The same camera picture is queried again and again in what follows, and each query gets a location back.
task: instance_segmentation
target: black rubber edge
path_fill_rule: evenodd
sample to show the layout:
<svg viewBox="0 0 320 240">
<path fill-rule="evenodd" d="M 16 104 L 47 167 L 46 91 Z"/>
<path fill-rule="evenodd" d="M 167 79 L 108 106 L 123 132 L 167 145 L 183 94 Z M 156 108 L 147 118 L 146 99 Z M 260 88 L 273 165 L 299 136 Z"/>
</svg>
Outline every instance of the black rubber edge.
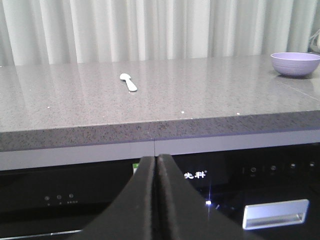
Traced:
<svg viewBox="0 0 320 240">
<path fill-rule="evenodd" d="M 215 208 L 208 208 L 205 199 L 184 179 L 171 155 L 158 157 L 156 183 L 164 239 L 262 240 Z"/>
<path fill-rule="evenodd" d="M 135 174 L 111 205 L 68 240 L 152 239 L 154 174 L 155 158 L 141 158 Z"/>
</svg>

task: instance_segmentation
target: purple bowl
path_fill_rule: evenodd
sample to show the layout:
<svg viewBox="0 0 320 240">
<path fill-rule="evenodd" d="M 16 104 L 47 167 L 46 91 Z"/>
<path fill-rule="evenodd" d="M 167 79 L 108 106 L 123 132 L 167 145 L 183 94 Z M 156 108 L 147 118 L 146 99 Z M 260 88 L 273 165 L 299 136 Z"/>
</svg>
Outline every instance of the purple bowl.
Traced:
<svg viewBox="0 0 320 240">
<path fill-rule="evenodd" d="M 311 74 L 320 63 L 320 55 L 303 52 L 278 52 L 271 54 L 274 69 L 285 76 L 302 77 Z"/>
</svg>

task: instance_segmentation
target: speckled stone countertop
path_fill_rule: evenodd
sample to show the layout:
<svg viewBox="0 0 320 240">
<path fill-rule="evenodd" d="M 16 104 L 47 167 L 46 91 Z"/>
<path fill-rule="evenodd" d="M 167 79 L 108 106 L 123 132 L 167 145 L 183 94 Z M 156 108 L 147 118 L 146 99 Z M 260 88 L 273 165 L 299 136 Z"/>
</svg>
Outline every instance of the speckled stone countertop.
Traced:
<svg viewBox="0 0 320 240">
<path fill-rule="evenodd" d="M 267 55 L 0 68 L 0 152 L 304 129 L 320 68 L 287 78 Z"/>
</svg>

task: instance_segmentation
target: curtain fold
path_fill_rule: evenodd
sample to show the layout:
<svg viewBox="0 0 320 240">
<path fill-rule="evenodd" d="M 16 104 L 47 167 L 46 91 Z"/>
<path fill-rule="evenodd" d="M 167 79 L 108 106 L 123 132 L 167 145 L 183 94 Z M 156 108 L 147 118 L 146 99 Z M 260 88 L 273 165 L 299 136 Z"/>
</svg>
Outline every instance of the curtain fold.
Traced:
<svg viewBox="0 0 320 240">
<path fill-rule="evenodd" d="M 318 0 L 0 0 L 0 65 L 306 52 Z"/>
</svg>

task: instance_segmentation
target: white spoon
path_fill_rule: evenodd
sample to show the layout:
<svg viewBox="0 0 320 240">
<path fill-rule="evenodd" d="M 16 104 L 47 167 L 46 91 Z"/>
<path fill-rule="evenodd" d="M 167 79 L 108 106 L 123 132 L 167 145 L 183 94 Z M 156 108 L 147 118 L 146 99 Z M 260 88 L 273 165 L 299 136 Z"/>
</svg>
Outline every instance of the white spoon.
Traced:
<svg viewBox="0 0 320 240">
<path fill-rule="evenodd" d="M 122 81 L 125 81 L 126 86 L 128 87 L 130 92 L 135 92 L 138 90 L 138 88 L 136 87 L 136 85 L 130 80 L 130 75 L 126 74 L 126 73 L 121 73 L 120 75 L 120 79 Z"/>
</svg>

